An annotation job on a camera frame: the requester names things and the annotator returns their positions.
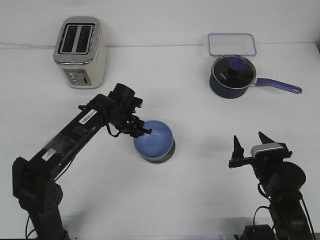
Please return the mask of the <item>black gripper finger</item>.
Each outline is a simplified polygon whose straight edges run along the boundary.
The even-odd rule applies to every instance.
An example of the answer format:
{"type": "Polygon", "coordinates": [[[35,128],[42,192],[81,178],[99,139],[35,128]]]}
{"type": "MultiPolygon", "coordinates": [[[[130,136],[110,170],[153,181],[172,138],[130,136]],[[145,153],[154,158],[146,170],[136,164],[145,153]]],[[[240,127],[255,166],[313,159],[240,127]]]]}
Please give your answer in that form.
{"type": "Polygon", "coordinates": [[[242,148],[236,135],[233,136],[233,152],[231,160],[240,160],[244,158],[244,149],[242,148]]]}
{"type": "Polygon", "coordinates": [[[270,139],[268,136],[266,136],[264,133],[262,133],[261,131],[258,132],[258,136],[259,139],[261,141],[261,143],[264,144],[271,144],[273,142],[272,139],[270,139]]]}
{"type": "Polygon", "coordinates": [[[152,133],[152,129],[149,128],[149,129],[146,129],[146,128],[141,128],[141,131],[144,133],[144,134],[148,134],[150,135],[152,133]]]}

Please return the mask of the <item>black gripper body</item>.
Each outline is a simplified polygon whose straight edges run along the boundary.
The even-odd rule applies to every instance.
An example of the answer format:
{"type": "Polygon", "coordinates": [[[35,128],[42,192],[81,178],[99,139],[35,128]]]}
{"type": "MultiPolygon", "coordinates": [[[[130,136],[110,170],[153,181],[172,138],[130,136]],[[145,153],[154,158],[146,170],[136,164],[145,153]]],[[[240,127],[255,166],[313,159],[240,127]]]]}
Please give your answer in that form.
{"type": "Polygon", "coordinates": [[[130,135],[133,138],[143,136],[146,133],[144,124],[145,122],[143,120],[133,115],[129,119],[126,119],[121,125],[115,126],[118,133],[114,135],[114,137],[118,137],[121,133],[130,135]]]}
{"type": "Polygon", "coordinates": [[[251,157],[238,157],[232,156],[229,160],[228,167],[238,168],[244,165],[251,165],[254,174],[258,180],[268,180],[275,172],[277,165],[284,162],[284,159],[288,159],[292,156],[290,150],[275,150],[259,153],[256,158],[251,157]]]}

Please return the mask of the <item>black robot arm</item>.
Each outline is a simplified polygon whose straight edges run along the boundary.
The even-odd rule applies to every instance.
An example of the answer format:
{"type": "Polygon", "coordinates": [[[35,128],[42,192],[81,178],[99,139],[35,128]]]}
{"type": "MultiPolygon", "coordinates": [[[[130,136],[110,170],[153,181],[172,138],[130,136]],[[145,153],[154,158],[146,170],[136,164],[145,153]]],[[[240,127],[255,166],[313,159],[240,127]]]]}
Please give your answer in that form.
{"type": "Polygon", "coordinates": [[[113,125],[118,133],[138,138],[151,134],[135,116],[143,100],[124,84],[117,83],[108,95],[98,94],[81,112],[30,160],[18,157],[12,165],[12,192],[28,212],[39,240],[67,240],[59,212],[63,198],[57,179],[80,150],[103,127],[113,125]]]}
{"type": "Polygon", "coordinates": [[[273,225],[247,225],[241,240],[314,240],[316,235],[311,223],[301,187],[306,182],[305,172],[287,159],[292,151],[285,143],[275,142],[262,132],[258,133],[261,144],[255,145],[249,157],[244,157],[237,137],[233,138],[233,152],[229,168],[250,165],[258,179],[257,190],[268,200],[265,207],[273,225]]]}

